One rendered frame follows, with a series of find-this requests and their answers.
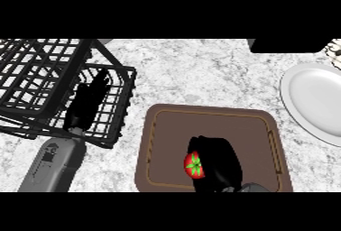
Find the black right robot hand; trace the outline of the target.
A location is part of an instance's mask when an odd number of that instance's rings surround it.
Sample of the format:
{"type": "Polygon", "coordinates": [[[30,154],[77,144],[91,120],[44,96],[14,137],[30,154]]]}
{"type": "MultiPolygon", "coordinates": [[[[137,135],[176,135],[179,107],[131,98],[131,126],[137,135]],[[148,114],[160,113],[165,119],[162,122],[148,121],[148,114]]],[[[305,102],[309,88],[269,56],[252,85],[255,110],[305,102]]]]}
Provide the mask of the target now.
{"type": "Polygon", "coordinates": [[[193,137],[188,152],[199,152],[206,177],[194,181],[196,191],[224,192],[227,187],[241,189],[243,169],[231,142],[225,138],[193,137]]]}

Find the white plate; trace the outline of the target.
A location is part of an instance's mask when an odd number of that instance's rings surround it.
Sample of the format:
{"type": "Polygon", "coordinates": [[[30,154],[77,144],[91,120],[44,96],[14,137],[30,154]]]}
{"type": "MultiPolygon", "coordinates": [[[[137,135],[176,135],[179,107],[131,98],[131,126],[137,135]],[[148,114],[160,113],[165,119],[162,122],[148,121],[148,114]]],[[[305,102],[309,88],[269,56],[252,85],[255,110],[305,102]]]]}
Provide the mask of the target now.
{"type": "Polygon", "coordinates": [[[341,70],[314,63],[292,67],[280,81],[280,94],[294,121],[341,147],[341,70]]]}

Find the pale patterned object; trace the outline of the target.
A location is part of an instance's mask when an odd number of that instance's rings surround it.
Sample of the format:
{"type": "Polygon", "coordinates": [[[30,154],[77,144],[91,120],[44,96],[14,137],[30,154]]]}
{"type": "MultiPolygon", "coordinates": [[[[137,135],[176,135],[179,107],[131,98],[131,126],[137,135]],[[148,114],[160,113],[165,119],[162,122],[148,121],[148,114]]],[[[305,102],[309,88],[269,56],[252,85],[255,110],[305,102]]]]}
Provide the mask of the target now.
{"type": "Polygon", "coordinates": [[[333,39],[327,44],[324,51],[331,58],[334,67],[341,70],[341,39],[333,39]]]}

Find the brown tray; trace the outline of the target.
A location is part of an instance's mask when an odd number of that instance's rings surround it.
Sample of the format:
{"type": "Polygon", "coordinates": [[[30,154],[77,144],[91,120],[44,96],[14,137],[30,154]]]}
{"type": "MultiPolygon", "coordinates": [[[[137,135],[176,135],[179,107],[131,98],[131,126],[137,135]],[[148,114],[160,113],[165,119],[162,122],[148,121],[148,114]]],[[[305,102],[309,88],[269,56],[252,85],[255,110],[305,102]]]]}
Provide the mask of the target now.
{"type": "Polygon", "coordinates": [[[240,184],[294,190],[280,129],[269,112],[157,104],[147,111],[135,182],[142,192],[193,192],[185,160],[199,152],[240,184]]]}

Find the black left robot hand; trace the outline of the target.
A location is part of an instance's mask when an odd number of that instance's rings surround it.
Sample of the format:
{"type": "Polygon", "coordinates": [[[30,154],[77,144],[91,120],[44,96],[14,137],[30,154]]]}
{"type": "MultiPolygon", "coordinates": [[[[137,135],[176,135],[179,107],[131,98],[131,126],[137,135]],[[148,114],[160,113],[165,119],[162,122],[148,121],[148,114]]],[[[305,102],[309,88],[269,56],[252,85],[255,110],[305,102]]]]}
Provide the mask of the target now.
{"type": "Polygon", "coordinates": [[[111,85],[107,78],[110,72],[103,69],[92,80],[91,84],[82,83],[77,86],[76,99],[67,109],[63,129],[69,131],[72,128],[80,128],[88,131],[92,127],[100,105],[104,102],[111,85]]]}

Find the red tomato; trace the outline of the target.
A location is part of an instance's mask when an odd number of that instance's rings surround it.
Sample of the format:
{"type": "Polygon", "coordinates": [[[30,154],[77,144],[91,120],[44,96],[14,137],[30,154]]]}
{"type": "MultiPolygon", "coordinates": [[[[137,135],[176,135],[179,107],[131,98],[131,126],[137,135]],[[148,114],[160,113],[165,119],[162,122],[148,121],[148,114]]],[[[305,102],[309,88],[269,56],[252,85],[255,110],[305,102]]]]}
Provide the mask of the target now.
{"type": "Polygon", "coordinates": [[[194,179],[203,179],[206,177],[201,159],[197,151],[193,151],[185,156],[185,173],[194,179]]]}

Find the black appliance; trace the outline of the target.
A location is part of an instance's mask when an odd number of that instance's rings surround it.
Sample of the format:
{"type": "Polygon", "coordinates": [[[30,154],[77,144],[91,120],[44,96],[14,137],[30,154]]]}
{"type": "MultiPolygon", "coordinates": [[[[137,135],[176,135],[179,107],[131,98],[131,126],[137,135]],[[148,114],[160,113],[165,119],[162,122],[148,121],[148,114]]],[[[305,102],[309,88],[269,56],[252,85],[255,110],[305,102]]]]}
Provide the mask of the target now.
{"type": "Polygon", "coordinates": [[[249,39],[253,53],[317,53],[331,39],[249,39]]]}

